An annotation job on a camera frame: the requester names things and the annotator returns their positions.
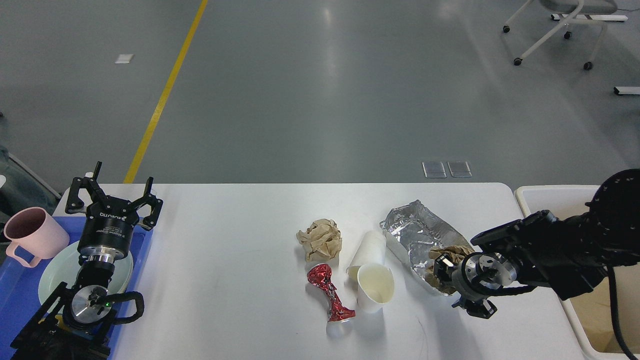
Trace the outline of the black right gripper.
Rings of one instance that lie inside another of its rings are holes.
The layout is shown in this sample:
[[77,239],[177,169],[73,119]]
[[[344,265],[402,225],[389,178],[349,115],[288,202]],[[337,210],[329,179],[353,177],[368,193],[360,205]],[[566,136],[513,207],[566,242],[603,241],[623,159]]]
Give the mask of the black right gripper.
[[490,319],[498,308],[489,296],[517,280],[518,266],[499,253],[474,252],[457,267],[450,255],[442,253],[434,260],[433,275],[441,287],[453,284],[461,295],[452,308],[463,309],[471,317]]

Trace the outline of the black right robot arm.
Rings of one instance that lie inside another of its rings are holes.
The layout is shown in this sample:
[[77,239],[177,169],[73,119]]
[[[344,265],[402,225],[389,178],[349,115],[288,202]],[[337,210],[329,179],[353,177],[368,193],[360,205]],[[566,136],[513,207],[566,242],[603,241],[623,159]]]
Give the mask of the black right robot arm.
[[564,301],[592,292],[608,278],[614,337],[633,360],[620,326],[614,269],[639,262],[639,170],[612,175],[586,207],[585,213],[566,219],[539,210],[485,230],[470,241],[480,251],[459,262],[446,253],[437,255],[433,276],[460,294],[454,307],[481,319],[497,311],[490,297],[546,287]]

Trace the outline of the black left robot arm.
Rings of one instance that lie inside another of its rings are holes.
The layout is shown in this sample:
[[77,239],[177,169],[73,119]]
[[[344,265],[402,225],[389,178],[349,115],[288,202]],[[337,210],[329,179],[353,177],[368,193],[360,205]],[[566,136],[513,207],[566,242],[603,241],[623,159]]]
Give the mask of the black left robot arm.
[[106,194],[98,183],[101,167],[98,161],[91,175],[73,178],[66,200],[67,214],[86,217],[77,242],[75,281],[60,282],[14,337],[14,360],[106,360],[110,330],[144,314],[140,292],[111,291],[109,285],[131,257],[135,229],[151,231],[163,201],[152,192],[152,177],[138,199]]

